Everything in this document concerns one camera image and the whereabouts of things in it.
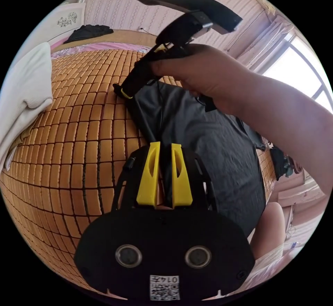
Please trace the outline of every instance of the window frame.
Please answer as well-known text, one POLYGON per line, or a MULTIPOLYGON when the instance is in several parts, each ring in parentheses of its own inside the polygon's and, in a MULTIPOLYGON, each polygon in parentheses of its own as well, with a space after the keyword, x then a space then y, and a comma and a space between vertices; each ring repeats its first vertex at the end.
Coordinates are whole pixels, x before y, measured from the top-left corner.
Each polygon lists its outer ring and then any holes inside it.
POLYGON ((316 75, 316 77, 321 83, 321 86, 318 88, 318 90, 313 94, 311 98, 316 100, 322 92, 325 92, 326 97, 333 110, 333 99, 323 79, 321 78, 317 70, 314 68, 314 66, 310 63, 310 61, 308 61, 308 59, 295 46, 291 44, 296 37, 298 37, 300 40, 304 42, 302 36, 298 35, 297 31, 293 30, 289 34, 282 36, 274 44, 274 46, 264 56, 260 57, 259 60, 250 69, 258 74, 261 75, 264 74, 290 48, 293 51, 295 51, 305 61, 305 63, 310 67, 312 72, 316 75))

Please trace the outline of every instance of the leg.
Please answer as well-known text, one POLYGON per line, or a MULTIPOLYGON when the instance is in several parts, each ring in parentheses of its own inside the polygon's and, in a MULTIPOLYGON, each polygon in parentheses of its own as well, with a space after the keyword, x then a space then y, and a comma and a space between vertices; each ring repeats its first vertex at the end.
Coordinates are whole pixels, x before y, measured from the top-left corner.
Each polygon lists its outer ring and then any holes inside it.
POLYGON ((259 259, 285 240, 285 220, 280 204, 268 203, 253 234, 250 246, 255 259, 259 259))

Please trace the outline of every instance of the pink striped wallpaper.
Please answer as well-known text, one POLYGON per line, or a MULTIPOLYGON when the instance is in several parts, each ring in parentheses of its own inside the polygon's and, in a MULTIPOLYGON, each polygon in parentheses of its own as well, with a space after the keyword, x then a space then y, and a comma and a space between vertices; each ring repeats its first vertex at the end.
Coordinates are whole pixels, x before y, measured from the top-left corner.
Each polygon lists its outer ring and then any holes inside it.
MULTIPOLYGON (((256 0, 217 0, 243 18, 238 30, 220 35, 212 31, 200 39, 221 50, 228 50, 237 57, 250 43, 269 26, 264 9, 256 0)), ((157 35, 181 12, 163 6, 145 6, 136 0, 85 0, 85 24, 107 25, 113 29, 138 30, 144 27, 157 35)))

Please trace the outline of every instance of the window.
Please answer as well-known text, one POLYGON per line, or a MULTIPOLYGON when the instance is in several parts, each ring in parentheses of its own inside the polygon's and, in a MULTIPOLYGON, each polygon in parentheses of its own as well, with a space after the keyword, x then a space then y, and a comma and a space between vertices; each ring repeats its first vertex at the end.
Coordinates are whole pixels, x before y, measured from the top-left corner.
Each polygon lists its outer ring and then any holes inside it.
POLYGON ((333 114, 333 92, 324 68, 296 34, 288 35, 256 72, 293 86, 333 114))

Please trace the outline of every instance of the hand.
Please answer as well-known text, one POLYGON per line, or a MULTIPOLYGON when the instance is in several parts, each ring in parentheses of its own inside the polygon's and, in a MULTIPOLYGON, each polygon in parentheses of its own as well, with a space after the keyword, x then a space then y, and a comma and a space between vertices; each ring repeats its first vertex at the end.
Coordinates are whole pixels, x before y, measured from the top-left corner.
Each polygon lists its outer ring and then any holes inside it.
POLYGON ((225 114, 238 114, 248 97, 253 72, 232 57, 203 44, 189 44, 191 56, 151 63, 157 76, 173 76, 194 96, 213 98, 225 114))

